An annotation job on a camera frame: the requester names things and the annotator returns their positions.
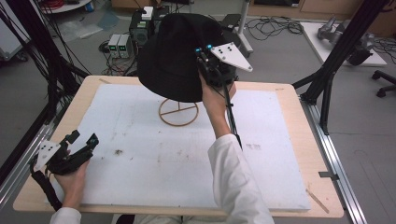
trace black metal frame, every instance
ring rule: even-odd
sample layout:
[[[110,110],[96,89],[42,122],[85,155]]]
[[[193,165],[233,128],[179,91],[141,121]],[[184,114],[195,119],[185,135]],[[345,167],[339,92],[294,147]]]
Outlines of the black metal frame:
[[[327,124],[329,119],[330,98],[332,94],[332,80],[334,79],[337,70],[352,53],[355,45],[373,23],[387,2],[388,0],[363,1],[361,7],[319,70],[311,76],[305,77],[292,84],[294,89],[298,89],[312,82],[308,87],[308,90],[301,95],[301,100],[306,101],[311,105],[315,105],[317,103],[318,97],[323,92],[323,101],[320,111],[320,127],[326,134],[329,134]]]
[[[80,84],[77,82],[74,73],[78,77],[87,77],[89,74],[75,67],[68,62],[61,54],[52,40],[50,32],[43,24],[43,21],[37,15],[34,6],[29,0],[7,0],[9,8],[14,12],[20,21],[26,33],[30,36],[37,51],[44,58],[44,65],[35,61],[37,69],[46,74],[45,79],[48,81],[48,98],[49,102],[43,111],[37,117],[35,122],[29,128],[28,132],[14,148],[5,163],[0,167],[0,186],[6,180],[14,165],[20,159],[26,148],[34,139],[37,131],[43,124],[48,124],[55,116],[57,116],[57,106],[63,96],[73,96],[76,94]],[[2,20],[9,30],[21,42],[23,49],[36,59],[34,51],[23,38],[20,37],[7,15],[0,10],[0,20]]]

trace white sensor plate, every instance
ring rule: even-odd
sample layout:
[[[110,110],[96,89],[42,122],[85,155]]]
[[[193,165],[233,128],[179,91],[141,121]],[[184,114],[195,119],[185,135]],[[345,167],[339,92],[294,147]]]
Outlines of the white sensor plate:
[[[55,152],[61,147],[59,143],[54,143],[45,140],[40,144],[38,151],[37,163],[35,164],[35,171],[41,170],[43,166],[52,158]]]
[[[212,53],[218,57],[222,62],[229,65],[235,66],[237,68],[243,69],[245,71],[251,72],[253,68],[247,59],[242,55],[241,51],[232,42],[225,45],[220,45],[213,47],[211,49]]]

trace office chair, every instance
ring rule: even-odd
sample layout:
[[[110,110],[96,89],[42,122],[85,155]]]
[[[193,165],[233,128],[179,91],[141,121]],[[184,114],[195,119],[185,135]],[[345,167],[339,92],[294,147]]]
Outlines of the office chair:
[[[379,89],[379,91],[376,93],[376,96],[378,97],[384,97],[386,96],[386,91],[396,91],[396,77],[391,77],[390,75],[383,73],[379,70],[376,70],[372,76],[372,79],[377,80],[379,78],[384,78],[385,80],[393,83],[391,86],[383,87]]]

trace chair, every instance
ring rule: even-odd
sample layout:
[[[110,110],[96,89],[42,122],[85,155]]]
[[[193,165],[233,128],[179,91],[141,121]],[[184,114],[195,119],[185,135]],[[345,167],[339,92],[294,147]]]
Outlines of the chair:
[[[116,224],[133,224],[134,223],[134,215],[121,215]]]
[[[386,91],[396,91],[396,77],[391,77],[390,75],[383,73],[379,70],[376,70],[372,76],[372,79],[377,80],[379,78],[384,78],[385,80],[393,83],[391,86],[383,87],[379,89],[379,91],[376,93],[376,96],[378,97],[384,97],[386,96]]]

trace white device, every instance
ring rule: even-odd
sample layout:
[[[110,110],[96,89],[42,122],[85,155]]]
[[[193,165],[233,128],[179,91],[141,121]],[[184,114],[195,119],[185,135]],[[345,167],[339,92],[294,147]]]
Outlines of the white device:
[[[132,47],[132,40],[130,35],[121,35],[119,43],[117,44],[121,58],[129,58],[134,52]]]
[[[153,7],[144,7],[143,9],[146,11],[146,13],[142,14],[142,20],[151,21]]]
[[[253,71],[253,68],[251,67],[248,60],[244,57],[244,55],[241,53],[241,51],[239,51],[239,49],[233,42],[217,47],[212,47],[210,50],[217,58],[219,58],[224,63],[248,72]]]
[[[121,35],[112,35],[110,40],[108,41],[108,49],[110,50],[111,57],[113,58],[119,58],[119,50],[118,50],[118,44],[120,40]]]
[[[54,143],[48,140],[43,141],[39,147],[35,171],[41,170],[51,157],[55,155],[59,148],[61,148],[59,143]]]

